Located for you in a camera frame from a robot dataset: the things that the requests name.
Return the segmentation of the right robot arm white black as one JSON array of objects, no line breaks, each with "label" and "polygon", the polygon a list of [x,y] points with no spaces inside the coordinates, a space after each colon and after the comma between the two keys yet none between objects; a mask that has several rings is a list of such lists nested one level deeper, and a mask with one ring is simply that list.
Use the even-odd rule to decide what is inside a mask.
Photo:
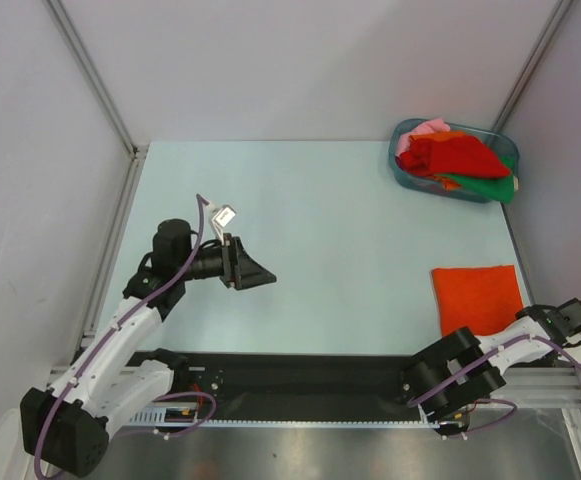
[{"label": "right robot arm white black", "polygon": [[407,406],[432,423],[443,422],[488,400],[506,385],[511,367],[553,353],[581,369],[581,300],[525,307],[511,325],[491,335],[461,327],[414,354],[402,373]]}]

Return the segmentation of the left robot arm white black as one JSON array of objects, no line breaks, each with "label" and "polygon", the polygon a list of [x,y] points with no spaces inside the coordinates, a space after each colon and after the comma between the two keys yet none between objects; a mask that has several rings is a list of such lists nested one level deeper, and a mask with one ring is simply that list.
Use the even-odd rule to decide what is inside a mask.
[{"label": "left robot arm white black", "polygon": [[187,282],[208,278],[236,291],[277,280],[249,256],[240,238],[224,233],[203,242],[185,220],[162,222],[105,332],[49,387],[32,388],[21,400],[23,446],[38,478],[46,476],[44,465],[86,477],[117,432],[148,404],[205,398],[192,387],[187,357],[166,349],[150,352],[126,379],[118,376],[183,298]]}]

